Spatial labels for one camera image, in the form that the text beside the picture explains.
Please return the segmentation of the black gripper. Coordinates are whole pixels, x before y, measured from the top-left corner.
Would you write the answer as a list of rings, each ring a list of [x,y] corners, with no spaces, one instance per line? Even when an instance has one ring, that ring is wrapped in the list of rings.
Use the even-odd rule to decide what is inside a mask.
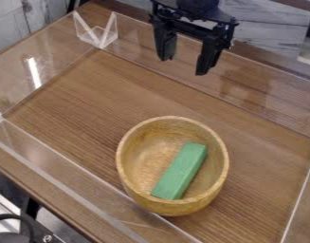
[[[219,0],[150,0],[157,56],[170,60],[175,52],[177,34],[174,21],[214,22],[216,25],[203,35],[201,52],[195,62],[195,76],[202,76],[215,66],[220,52],[231,46],[238,20],[219,9]]]

